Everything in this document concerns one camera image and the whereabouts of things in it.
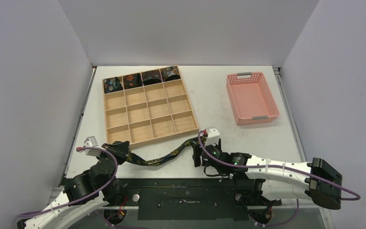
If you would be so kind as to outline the blue yellow floral tie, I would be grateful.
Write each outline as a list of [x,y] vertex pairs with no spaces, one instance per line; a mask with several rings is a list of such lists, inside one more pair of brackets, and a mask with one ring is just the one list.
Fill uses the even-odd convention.
[[200,141],[197,138],[190,138],[190,139],[184,141],[180,146],[178,146],[175,150],[173,150],[169,154],[162,156],[160,158],[148,160],[148,161],[144,160],[137,154],[130,151],[127,155],[126,162],[135,164],[135,165],[139,165],[139,166],[150,166],[150,167],[160,166],[160,165],[165,164],[166,162],[176,158],[180,154],[180,152],[183,149],[185,149],[186,147],[191,146],[192,148],[195,148],[196,146],[199,146],[200,145],[199,142]]

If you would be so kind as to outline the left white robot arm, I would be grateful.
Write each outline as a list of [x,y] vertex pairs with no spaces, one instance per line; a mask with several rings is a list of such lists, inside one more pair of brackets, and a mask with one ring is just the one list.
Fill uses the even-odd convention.
[[107,205],[124,205],[125,185],[116,178],[118,166],[126,162],[129,141],[95,145],[87,139],[78,152],[94,156],[97,163],[70,179],[61,193],[42,211],[22,213],[19,229],[67,229],[91,212]]

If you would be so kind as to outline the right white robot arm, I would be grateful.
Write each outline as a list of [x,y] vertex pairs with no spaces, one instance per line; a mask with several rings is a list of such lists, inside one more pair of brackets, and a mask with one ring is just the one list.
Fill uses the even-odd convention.
[[219,144],[208,145],[203,150],[197,140],[191,146],[195,167],[213,167],[218,176],[236,185],[249,185],[250,198],[257,205],[297,198],[311,200],[326,209],[341,208],[343,176],[321,158],[289,163],[246,153],[222,152]]

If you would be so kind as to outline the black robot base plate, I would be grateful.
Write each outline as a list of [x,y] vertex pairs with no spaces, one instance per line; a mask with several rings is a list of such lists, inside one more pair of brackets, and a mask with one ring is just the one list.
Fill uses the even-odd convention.
[[260,179],[120,178],[119,185],[123,190],[105,208],[137,210],[139,220],[241,221],[249,208],[260,214],[282,204],[262,197]]

